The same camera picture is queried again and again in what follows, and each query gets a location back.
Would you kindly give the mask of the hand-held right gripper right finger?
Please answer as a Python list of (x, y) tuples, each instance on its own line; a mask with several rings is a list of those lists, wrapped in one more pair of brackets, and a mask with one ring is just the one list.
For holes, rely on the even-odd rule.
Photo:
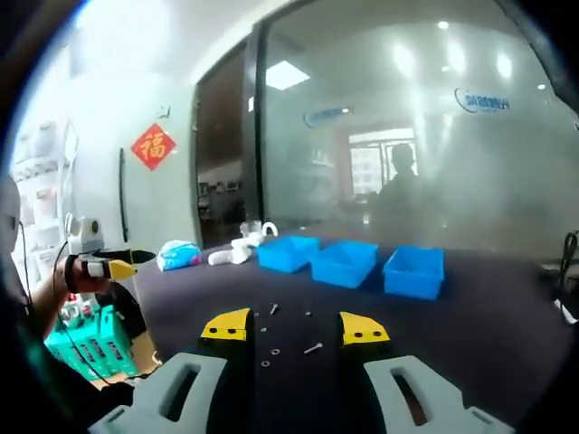
[(383, 325), (337, 314), (338, 379), (355, 433), (513, 433), (507, 423), (468, 407), (462, 391), (413, 355), (397, 355)]

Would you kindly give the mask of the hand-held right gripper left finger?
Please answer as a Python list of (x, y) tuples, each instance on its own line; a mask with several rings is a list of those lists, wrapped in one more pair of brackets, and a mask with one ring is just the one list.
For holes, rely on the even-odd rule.
[(191, 353), (164, 362), (90, 433), (248, 433), (252, 430), (252, 310), (222, 313)]

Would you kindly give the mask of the person's left hand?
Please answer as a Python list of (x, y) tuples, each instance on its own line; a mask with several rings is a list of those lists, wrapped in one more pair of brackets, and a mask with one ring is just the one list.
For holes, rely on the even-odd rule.
[(74, 294), (102, 293), (109, 289), (109, 280), (94, 278), (82, 268), (83, 261), (69, 255), (63, 261), (63, 278), (67, 290)]

